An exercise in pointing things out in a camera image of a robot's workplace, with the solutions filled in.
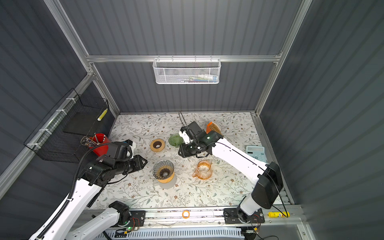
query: calculator screen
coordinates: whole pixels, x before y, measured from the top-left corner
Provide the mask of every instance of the calculator screen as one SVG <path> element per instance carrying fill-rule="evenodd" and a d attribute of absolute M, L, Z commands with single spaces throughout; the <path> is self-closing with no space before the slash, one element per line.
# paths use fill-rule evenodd
<path fill-rule="evenodd" d="M 262 147 L 250 147 L 250 148 L 248 148 L 248 150 L 250 150 L 250 151 L 263 151 L 263 148 Z"/>

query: robotic arm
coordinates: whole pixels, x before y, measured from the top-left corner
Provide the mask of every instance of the robotic arm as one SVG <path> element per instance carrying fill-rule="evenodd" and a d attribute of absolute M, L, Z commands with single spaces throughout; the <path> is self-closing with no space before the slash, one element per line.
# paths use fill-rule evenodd
<path fill-rule="evenodd" d="M 131 140 L 109 143 L 107 154 L 84 167 L 74 179 L 70 193 L 30 240 L 87 240 L 115 224 L 127 226 L 131 219 L 129 207 L 115 201 L 102 214 L 76 231 L 69 232 L 84 208 L 95 202 L 115 175 L 127 175 L 144 168 L 147 160 L 140 155 L 133 156 L 135 146 Z"/>
<path fill-rule="evenodd" d="M 179 147 L 182 157 L 207 157 L 209 154 L 223 159 L 242 172 L 255 185 L 252 193 L 248 194 L 237 207 L 238 218 L 249 222 L 251 216 L 259 208 L 270 209 L 283 188 L 280 168 L 276 163 L 265 164 L 245 154 L 221 134 L 210 131 L 208 134 L 196 122 L 180 129 L 179 135 L 184 139 Z"/>

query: orange ring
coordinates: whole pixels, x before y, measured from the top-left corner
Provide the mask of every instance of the orange ring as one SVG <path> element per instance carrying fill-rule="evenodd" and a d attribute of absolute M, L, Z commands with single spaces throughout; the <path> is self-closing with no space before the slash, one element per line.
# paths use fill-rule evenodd
<path fill-rule="evenodd" d="M 183 216 L 184 219 L 187 219 L 187 218 L 189 218 L 189 211 L 188 211 L 188 210 L 185 210 L 181 215 Z"/>

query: red cup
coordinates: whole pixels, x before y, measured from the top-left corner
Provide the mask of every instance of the red cup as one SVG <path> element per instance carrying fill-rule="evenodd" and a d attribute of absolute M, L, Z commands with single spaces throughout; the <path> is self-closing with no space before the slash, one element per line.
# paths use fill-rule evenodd
<path fill-rule="evenodd" d="M 99 142 L 100 144 L 111 142 L 111 141 L 107 138 L 107 136 L 105 136 L 104 133 L 96 133 L 95 136 L 96 136 L 96 138 L 97 138 L 97 140 L 98 140 L 98 142 Z M 93 152 L 96 153 L 97 156 L 99 156 L 99 157 L 102 156 L 102 155 L 104 155 L 104 154 L 106 154 L 107 151 L 108 151 L 108 145 L 101 146 L 101 147 L 98 147 L 98 148 L 96 148 L 96 149 L 93 150 Z"/>

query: glass pitcher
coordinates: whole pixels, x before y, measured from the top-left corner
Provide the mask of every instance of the glass pitcher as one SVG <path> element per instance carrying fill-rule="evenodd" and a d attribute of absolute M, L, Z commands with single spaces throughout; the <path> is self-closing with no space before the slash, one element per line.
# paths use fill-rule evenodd
<path fill-rule="evenodd" d="M 195 171 L 192 174 L 192 177 L 198 177 L 202 180 L 208 179 L 212 176 L 211 162 L 202 160 L 200 161 Z"/>

